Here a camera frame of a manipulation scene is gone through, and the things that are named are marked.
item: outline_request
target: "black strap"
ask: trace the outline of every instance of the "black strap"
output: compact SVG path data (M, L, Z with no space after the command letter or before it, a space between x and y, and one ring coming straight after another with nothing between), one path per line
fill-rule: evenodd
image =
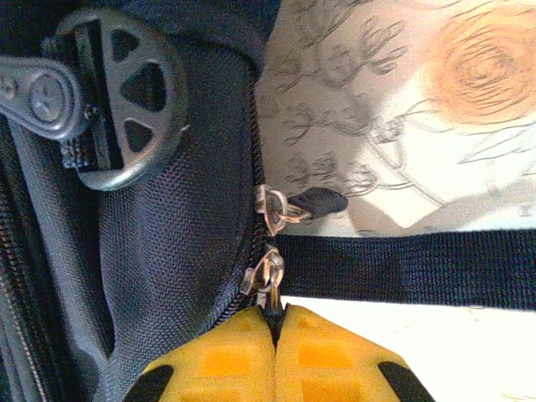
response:
M289 296L536 309L536 230L277 237Z

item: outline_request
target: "zipper tab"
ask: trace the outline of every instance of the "zipper tab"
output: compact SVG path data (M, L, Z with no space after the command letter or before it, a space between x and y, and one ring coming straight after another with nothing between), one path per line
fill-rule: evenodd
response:
M300 224L344 211L348 199L329 188L312 187L295 197L262 184L255 187L255 211L263 214L270 237L275 237L287 223Z
M255 268L245 270L244 279L240 284L240 293L250 295L254 291L267 293L272 287L277 288L285 273L285 261L277 247L268 245L268 251L260 259Z

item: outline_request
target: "zipper teeth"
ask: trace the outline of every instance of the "zipper teeth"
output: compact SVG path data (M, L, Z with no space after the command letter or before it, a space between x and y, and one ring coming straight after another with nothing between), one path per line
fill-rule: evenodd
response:
M59 371L56 362L49 356L49 338L45 335L43 323L33 314L34 307L30 306L36 301L25 286L25 267L28 264L23 258L23 248L16 240L17 232L6 189L3 183L0 183L0 250L4 260L4 263L0 264L0 286L8 301L13 325L23 345L33 380L41 400L45 401L52 398L47 385L54 381L60 386L57 375Z
M248 68L249 84L247 88L248 106L250 114L251 132L251 164L253 168L253 185L258 186L265 182L265 170L262 164L262 145L260 143L259 120L257 116L257 105L255 103L255 72L253 68ZM255 214L253 228L253 240L251 241L250 258L248 267L256 266L265 253L266 248L266 224L264 217ZM226 322L231 318L249 299L248 295L238 292L230 304L220 314L213 327Z

